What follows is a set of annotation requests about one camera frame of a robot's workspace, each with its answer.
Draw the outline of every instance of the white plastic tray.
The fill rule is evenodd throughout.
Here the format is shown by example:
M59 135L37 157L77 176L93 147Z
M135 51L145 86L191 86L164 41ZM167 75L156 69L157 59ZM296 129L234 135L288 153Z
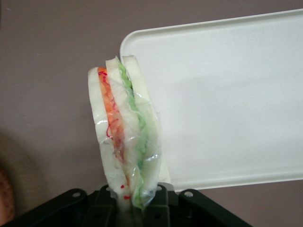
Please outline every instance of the white plastic tray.
M303 179L303 10L135 31L175 190Z

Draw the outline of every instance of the red speck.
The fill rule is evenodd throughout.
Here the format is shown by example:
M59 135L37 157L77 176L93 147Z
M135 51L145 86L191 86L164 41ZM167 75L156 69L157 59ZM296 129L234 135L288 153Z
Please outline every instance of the red speck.
M108 134L109 127L110 127L110 124L108 124L108 127L107 127L107 129L106 129L106 136L107 136L108 138L110 138L111 140L113 140L113 137L112 137L111 135Z

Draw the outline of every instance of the sandwich wedge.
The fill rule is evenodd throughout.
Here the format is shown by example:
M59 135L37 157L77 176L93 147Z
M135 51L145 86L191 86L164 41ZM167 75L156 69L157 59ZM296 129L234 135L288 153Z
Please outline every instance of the sandwich wedge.
M107 183L120 210L153 199L163 157L160 124L134 56L89 71L89 98ZM166 168L162 176L169 182Z

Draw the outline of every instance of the green filling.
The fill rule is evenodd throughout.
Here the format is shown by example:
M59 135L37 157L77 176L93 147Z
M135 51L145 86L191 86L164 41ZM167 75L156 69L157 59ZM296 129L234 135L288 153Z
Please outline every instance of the green filling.
M135 147L136 154L137 154L137 165L139 167L139 172L141 173L142 170L142 165L143 165L143 156L146 153L146 144L147 144L147 137L148 137L148 127L146 125L146 120L143 118L141 113L139 112L138 107L135 104L135 98L134 98L134 90L133 90L133 85L132 82L130 81L129 77L126 74L126 68L124 65L121 63L121 61L116 57L116 60L119 65L119 70L121 74L121 78L123 80L124 86L127 90L128 93L128 103L131 107L131 109L136 112L137 117L139 119L139 140L138 143ZM135 203L138 205L140 208L143 208L143 205L140 201L140 195L139 195L139 190L142 188L144 184L144 180L141 177L141 182L138 185L137 191L135 192Z

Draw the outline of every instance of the plastic wrap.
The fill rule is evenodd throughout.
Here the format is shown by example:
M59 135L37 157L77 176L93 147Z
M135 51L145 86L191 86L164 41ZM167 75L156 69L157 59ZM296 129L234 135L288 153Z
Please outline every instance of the plastic wrap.
M119 210L153 199L161 164L160 124L133 56L89 71L89 98L107 183Z

